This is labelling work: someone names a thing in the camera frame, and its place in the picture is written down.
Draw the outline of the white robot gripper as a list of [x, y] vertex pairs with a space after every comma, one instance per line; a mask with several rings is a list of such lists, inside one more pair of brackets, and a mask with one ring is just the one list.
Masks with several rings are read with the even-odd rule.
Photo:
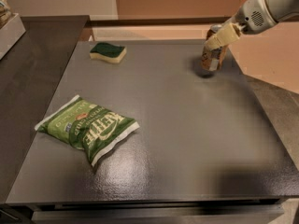
[[213, 25], [212, 35], [205, 42], [208, 50], [219, 49], [237, 41], [241, 31], [245, 35], [257, 35], [278, 23], [272, 17], [266, 0], [247, 0], [235, 13], [237, 23]]

